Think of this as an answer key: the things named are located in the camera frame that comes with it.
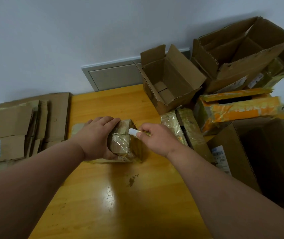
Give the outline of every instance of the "forearm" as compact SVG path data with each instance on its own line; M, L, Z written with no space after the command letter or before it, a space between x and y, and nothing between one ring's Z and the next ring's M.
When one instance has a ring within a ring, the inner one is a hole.
M78 145L65 141L0 172L0 238L28 238L83 156Z
M168 159L214 238L284 238L284 210L185 147Z

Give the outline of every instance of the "person's left hand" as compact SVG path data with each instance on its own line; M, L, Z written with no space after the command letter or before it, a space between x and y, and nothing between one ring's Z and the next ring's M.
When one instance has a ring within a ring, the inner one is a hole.
M116 159L117 155L108 149L107 138L119 121L120 118L113 117L97 117L94 120L89 120L84 128L70 138L69 141L78 144L82 148L84 160Z

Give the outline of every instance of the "hand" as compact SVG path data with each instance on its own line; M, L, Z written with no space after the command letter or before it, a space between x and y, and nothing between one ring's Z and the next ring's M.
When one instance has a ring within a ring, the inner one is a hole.
M137 137L144 142L149 149L163 157L168 158L170 152L185 147L165 125L144 123L139 127L139 130L151 134L148 136L144 132L138 132Z
M97 117L89 120L84 128L69 140L82 148L84 160L117 159L117 155L108 149L107 138L119 121L120 118L113 117Z

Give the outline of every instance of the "table surface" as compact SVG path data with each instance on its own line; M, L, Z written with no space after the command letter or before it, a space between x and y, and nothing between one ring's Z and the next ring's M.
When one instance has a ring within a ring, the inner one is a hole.
M137 127L160 123L142 85L73 96L69 137L74 124L97 116L132 119ZM175 168L147 148L143 159L81 163L57 191L30 238L211 238Z

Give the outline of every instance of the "person's right arm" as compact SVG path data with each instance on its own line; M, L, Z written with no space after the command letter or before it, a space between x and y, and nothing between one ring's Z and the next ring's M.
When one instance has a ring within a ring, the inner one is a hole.
M144 123L137 137L183 178L213 238L284 238L284 209L181 144L164 125Z

